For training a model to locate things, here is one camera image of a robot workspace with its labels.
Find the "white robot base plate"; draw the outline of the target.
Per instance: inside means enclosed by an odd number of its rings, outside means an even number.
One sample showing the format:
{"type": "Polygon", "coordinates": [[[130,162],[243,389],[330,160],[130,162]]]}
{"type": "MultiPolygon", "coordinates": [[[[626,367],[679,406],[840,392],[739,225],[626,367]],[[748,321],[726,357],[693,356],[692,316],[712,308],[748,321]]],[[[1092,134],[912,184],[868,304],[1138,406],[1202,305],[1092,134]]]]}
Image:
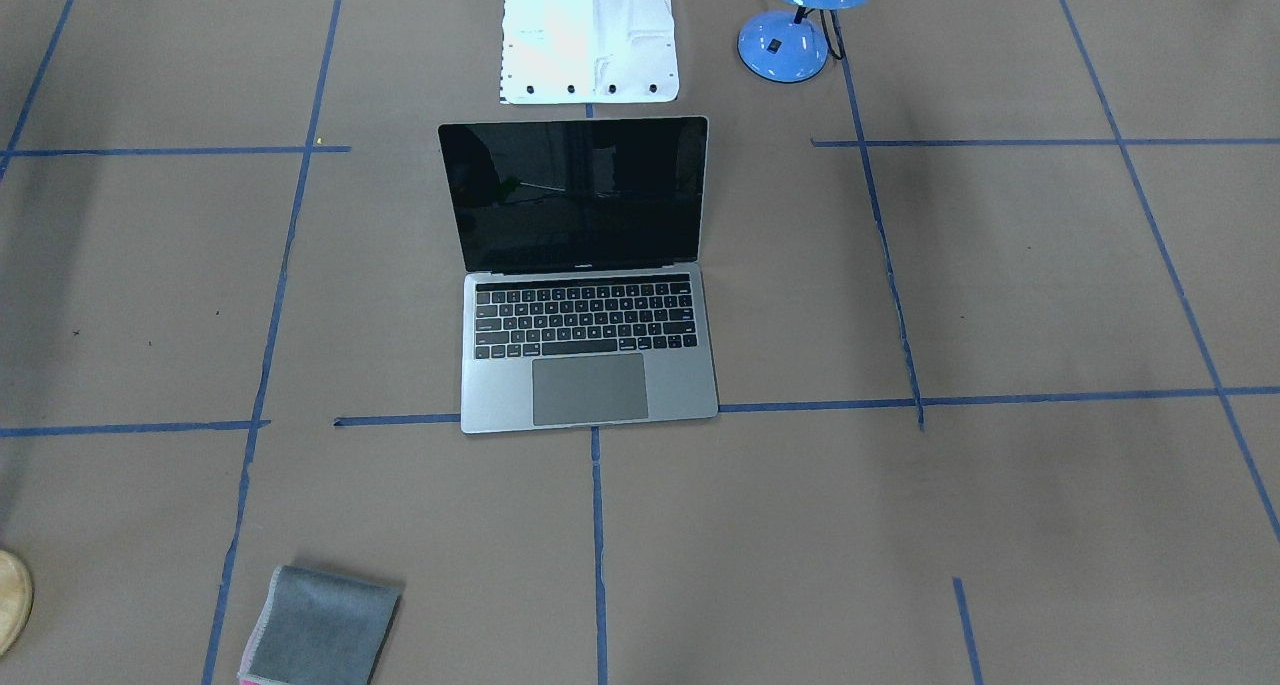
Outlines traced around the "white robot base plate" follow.
{"type": "Polygon", "coordinates": [[[671,0],[503,0],[500,24],[500,102],[678,97],[671,0]]]}

